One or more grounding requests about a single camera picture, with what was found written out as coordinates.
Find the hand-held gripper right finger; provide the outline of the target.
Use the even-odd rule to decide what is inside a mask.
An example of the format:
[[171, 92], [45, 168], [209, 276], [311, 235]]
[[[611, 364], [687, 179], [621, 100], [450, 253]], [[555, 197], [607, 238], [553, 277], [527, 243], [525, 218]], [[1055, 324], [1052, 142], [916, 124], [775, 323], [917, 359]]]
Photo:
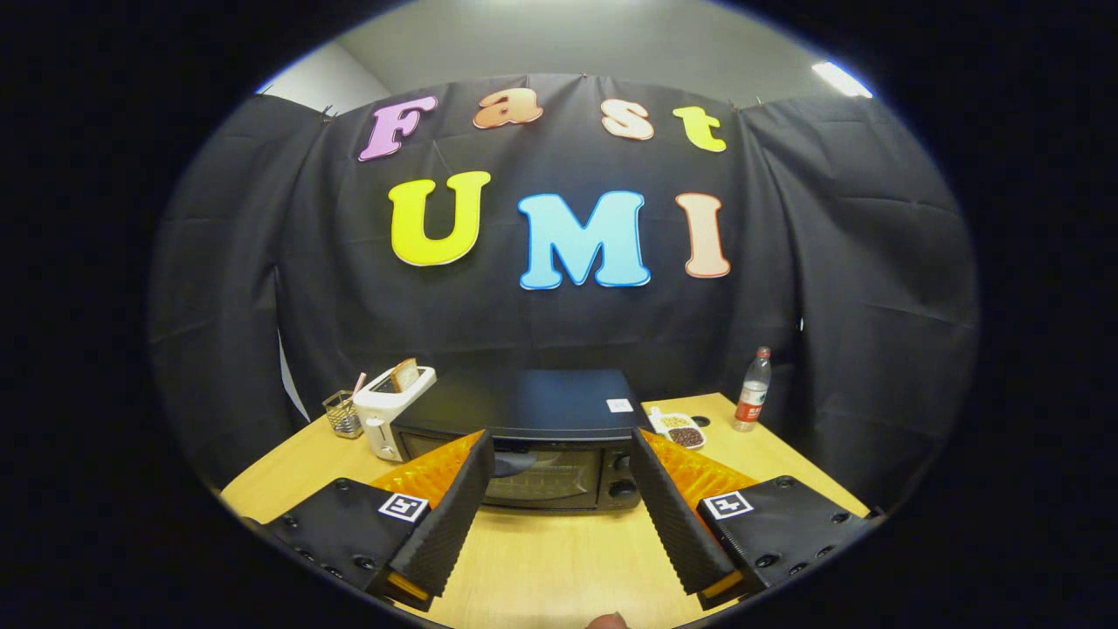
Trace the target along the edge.
[[705, 610], [779, 587], [879, 524], [794, 475], [756, 480], [644, 429], [632, 430], [631, 473], [667, 561]]

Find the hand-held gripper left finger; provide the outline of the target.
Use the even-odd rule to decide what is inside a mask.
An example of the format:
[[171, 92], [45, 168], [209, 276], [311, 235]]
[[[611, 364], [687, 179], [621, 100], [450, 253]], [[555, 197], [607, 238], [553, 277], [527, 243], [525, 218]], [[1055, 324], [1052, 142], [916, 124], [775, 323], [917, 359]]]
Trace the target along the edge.
[[430, 610], [444, 594], [487, 483], [493, 438], [480, 430], [375, 482], [339, 477], [254, 532], [328, 578], [395, 604]]

